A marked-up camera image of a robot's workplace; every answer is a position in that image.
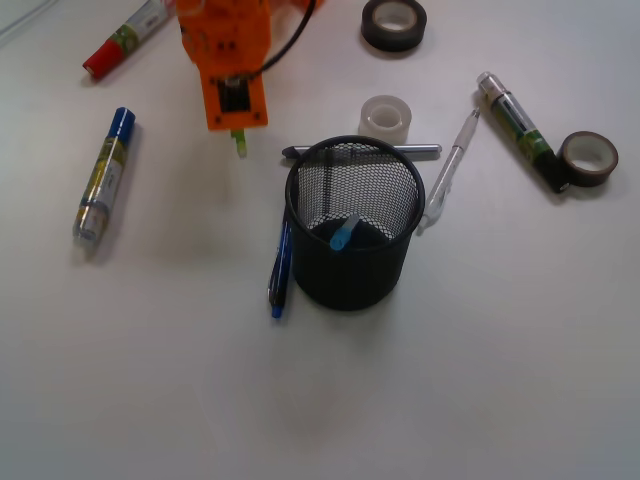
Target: white pen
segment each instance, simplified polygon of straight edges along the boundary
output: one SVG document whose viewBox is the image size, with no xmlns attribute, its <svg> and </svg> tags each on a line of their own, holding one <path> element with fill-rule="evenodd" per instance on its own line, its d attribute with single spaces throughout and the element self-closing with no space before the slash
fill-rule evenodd
<svg viewBox="0 0 640 480">
<path fill-rule="evenodd" d="M 458 165 L 460 165 L 462 157 L 464 157 L 467 148 L 469 148 L 469 143 L 476 131 L 479 117 L 480 109 L 476 108 L 471 112 L 467 121 L 464 122 L 462 130 L 453 144 L 449 158 L 447 158 L 447 161 L 440 172 L 440 176 L 438 177 L 436 184 L 433 186 L 433 190 L 431 190 L 431 193 L 427 197 L 427 206 L 424 209 L 422 221 L 420 222 L 421 230 L 434 225 L 440 218 L 440 215 L 442 215 L 444 201 L 447 198 L 447 194 L 451 191 L 453 174 L 456 173 L 456 169 L 458 168 Z"/>
</svg>

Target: wire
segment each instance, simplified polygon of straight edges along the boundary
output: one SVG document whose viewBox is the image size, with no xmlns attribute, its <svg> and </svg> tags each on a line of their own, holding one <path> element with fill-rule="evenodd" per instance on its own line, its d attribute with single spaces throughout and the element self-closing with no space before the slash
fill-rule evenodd
<svg viewBox="0 0 640 480">
<path fill-rule="evenodd" d="M 256 72 L 250 74 L 249 78 L 255 78 L 258 75 L 262 75 L 264 72 L 266 72 L 271 67 L 273 67 L 276 63 L 278 63 L 282 59 L 282 57 L 284 57 L 287 54 L 287 52 L 291 49 L 291 47 L 293 47 L 293 44 L 296 43 L 300 35 L 302 35 L 302 32 L 307 26 L 307 23 L 309 23 L 309 19 L 311 18 L 311 15 L 313 15 L 313 11 L 315 10 L 315 8 L 316 8 L 316 0 L 309 0 L 307 11 L 304 12 L 304 16 L 300 21 L 300 25 L 298 25 L 298 28 L 294 32 L 293 36 L 289 39 L 289 41 L 285 44 L 284 47 L 282 47 L 282 49 L 278 53 L 276 53 L 273 57 L 271 57 Z"/>
<path fill-rule="evenodd" d="M 45 7 L 48 3 L 55 3 L 58 0 L 44 0 L 43 2 L 41 2 L 37 7 L 32 8 L 31 10 L 29 10 L 27 13 L 25 13 L 24 15 L 22 15 L 20 18 L 18 18 L 17 20 L 14 20 L 13 22 L 11 22 L 9 25 L 7 25 L 6 27 L 2 28 L 0 30 L 0 36 L 4 35 L 5 33 L 7 33 L 9 30 L 12 30 L 13 28 L 17 27 L 18 25 L 20 25 L 22 22 L 24 22 L 26 19 L 28 19 L 31 15 L 33 15 L 34 13 L 36 13 L 38 10 L 40 10 L 41 8 Z"/>
</svg>

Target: marker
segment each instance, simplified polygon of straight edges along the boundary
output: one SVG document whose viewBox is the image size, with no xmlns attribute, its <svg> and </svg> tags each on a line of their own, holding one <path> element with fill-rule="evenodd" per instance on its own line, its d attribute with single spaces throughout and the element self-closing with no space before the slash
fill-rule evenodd
<svg viewBox="0 0 640 480">
<path fill-rule="evenodd" d="M 493 116 L 551 190 L 562 193 L 569 188 L 562 163 L 511 91 L 491 72 L 484 72 L 477 82 Z"/>
<path fill-rule="evenodd" d="M 131 110 L 116 110 L 109 135 L 102 144 L 89 184 L 80 201 L 73 224 L 73 237 L 88 252 L 98 246 L 109 223 L 135 121 L 136 116 Z"/>
<path fill-rule="evenodd" d="M 99 80 L 175 14 L 176 0 L 149 0 L 82 65 Z"/>
<path fill-rule="evenodd" d="M 360 215 L 354 213 L 349 218 L 347 218 L 347 221 L 344 222 L 344 225 L 336 230 L 336 233 L 333 234 L 333 237 L 331 237 L 331 241 L 329 242 L 329 245 L 331 246 L 331 249 L 333 251 L 340 252 L 344 249 L 344 247 L 347 246 L 347 244 L 351 241 L 351 233 L 353 233 L 353 229 L 356 228 L 358 222 L 360 222 Z"/>
</svg>

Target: silver metal pen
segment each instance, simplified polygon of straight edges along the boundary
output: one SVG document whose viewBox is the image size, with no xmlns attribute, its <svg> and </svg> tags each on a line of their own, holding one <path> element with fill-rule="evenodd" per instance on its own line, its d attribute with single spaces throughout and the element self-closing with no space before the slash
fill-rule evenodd
<svg viewBox="0 0 640 480">
<path fill-rule="evenodd" d="M 288 147 L 282 151 L 282 155 L 284 156 L 284 158 L 297 160 L 310 148 L 310 146 Z M 437 160 L 438 158 L 440 158 L 440 152 L 442 152 L 442 147 L 437 144 L 398 145 L 395 148 L 397 148 L 405 155 L 426 155 L 426 158 L 424 158 L 424 160 Z"/>
<path fill-rule="evenodd" d="M 442 215 L 444 201 L 447 198 L 447 194 L 451 191 L 453 175 L 456 173 L 456 169 L 458 168 L 458 165 L 460 165 L 467 148 L 469 148 L 469 143 L 476 131 L 479 117 L 480 109 L 476 108 L 471 112 L 467 121 L 464 122 L 462 130 L 453 144 L 449 158 L 447 158 L 447 161 L 440 172 L 440 176 L 438 177 L 436 184 L 433 186 L 433 190 L 431 190 L 431 193 L 427 197 L 427 206 L 424 210 L 422 221 L 420 222 L 421 230 L 434 225 L 440 218 L 440 215 Z"/>
</svg>

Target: mesh cup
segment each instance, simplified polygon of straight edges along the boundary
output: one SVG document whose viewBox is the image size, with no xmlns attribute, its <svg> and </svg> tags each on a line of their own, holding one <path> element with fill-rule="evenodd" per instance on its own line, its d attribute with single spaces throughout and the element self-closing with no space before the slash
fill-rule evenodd
<svg viewBox="0 0 640 480">
<path fill-rule="evenodd" d="M 360 136 L 311 147 L 285 189 L 300 288 L 336 310 L 359 310 L 393 290 L 425 206 L 414 165 L 391 145 Z M 360 221 L 340 252 L 329 242 L 353 214 Z"/>
</svg>

